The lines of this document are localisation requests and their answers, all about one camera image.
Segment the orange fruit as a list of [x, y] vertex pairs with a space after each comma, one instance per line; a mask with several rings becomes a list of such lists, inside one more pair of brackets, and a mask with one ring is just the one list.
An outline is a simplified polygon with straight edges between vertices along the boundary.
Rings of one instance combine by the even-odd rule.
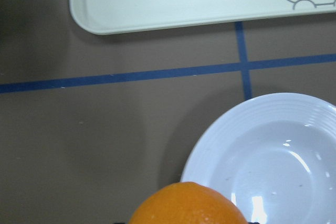
[[217, 191], [194, 182], [168, 185], [146, 199], [129, 223], [247, 223]]

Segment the white round plate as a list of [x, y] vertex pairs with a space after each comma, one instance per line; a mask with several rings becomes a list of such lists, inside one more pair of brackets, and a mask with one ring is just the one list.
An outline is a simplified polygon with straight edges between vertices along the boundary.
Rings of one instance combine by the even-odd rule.
[[245, 101], [205, 131], [181, 180], [220, 192], [249, 222], [335, 223], [335, 106], [298, 93]]

